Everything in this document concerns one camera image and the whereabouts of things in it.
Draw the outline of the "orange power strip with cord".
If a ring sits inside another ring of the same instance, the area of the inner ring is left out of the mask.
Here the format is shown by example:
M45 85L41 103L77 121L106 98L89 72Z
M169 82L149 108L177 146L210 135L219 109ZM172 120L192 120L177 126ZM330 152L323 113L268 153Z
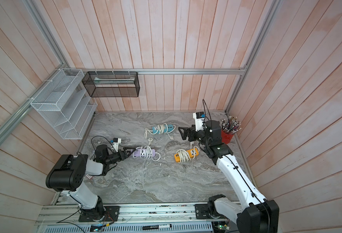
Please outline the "orange power strip with cord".
M174 159L177 163L183 163L194 160L199 155L198 147L194 146L189 150L179 149L174 155Z

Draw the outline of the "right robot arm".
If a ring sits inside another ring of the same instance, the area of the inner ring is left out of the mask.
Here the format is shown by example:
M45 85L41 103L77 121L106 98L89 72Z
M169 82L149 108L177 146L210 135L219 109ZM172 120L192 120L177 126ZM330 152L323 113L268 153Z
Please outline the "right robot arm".
M207 203L211 218L226 217L234 222L240 233L276 233L279 223L279 206L267 200L239 166L232 150L223 143L220 123L196 119L191 127L180 127L183 140L198 141L203 152L222 171L234 189L239 204L224 195L210 197Z

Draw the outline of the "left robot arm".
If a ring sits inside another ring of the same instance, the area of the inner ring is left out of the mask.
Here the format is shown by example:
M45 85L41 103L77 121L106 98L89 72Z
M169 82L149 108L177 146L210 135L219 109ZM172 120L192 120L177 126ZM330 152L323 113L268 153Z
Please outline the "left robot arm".
M102 144L96 147L94 160L86 154L62 155L47 175L46 186L75 200L80 205L81 215L99 221L106 215L103 201L89 190L84 177L106 176L112 169L111 165L117 165L135 151L136 148L124 147L109 153L108 145Z

